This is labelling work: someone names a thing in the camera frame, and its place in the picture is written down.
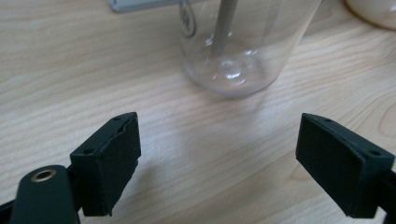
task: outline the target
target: light wood surface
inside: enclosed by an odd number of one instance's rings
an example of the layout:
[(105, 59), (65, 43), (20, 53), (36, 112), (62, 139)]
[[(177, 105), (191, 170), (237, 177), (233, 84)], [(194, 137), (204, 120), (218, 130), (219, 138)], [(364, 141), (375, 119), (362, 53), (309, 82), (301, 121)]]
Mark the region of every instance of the light wood surface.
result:
[(0, 203), (35, 168), (136, 111), (142, 157), (113, 217), (82, 223), (354, 220), (295, 160), (303, 112), (396, 153), (396, 34), (325, 0), (277, 81), (244, 100), (194, 84), (178, 8), (114, 14), (105, 0), (0, 1)]

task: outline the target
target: metal rod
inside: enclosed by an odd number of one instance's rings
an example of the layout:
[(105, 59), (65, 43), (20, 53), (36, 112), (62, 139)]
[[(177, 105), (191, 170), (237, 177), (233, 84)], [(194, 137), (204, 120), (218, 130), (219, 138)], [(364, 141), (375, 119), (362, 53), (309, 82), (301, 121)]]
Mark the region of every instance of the metal rod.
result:
[(238, 0), (221, 0), (211, 49), (214, 57), (219, 57), (224, 52), (237, 3)]

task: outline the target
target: white object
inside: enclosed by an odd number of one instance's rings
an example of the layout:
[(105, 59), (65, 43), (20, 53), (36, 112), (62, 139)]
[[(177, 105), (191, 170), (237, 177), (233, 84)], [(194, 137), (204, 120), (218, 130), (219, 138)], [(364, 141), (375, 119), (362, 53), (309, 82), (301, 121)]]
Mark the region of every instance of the white object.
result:
[(364, 20), (396, 30), (396, 0), (346, 0), (346, 4)]

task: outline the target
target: wood grain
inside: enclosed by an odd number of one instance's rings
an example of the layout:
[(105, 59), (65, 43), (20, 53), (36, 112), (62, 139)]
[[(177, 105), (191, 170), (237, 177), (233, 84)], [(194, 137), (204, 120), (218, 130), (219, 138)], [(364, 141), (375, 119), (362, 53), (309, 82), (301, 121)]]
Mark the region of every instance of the wood grain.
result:
[(108, 119), (136, 111), (142, 158), (113, 217), (83, 223), (380, 223), (345, 217), (295, 160), (303, 112), (396, 153), (396, 35), (323, 1), (277, 81), (244, 100), (185, 75), (177, 7), (0, 1), (0, 203)]

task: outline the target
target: transparent container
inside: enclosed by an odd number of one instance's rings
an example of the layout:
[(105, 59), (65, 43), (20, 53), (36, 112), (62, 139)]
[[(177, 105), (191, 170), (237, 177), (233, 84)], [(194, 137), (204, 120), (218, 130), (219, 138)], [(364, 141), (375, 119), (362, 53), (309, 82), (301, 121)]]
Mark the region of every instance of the transparent container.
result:
[(244, 97), (279, 76), (321, 0), (181, 0), (181, 48), (189, 76)]

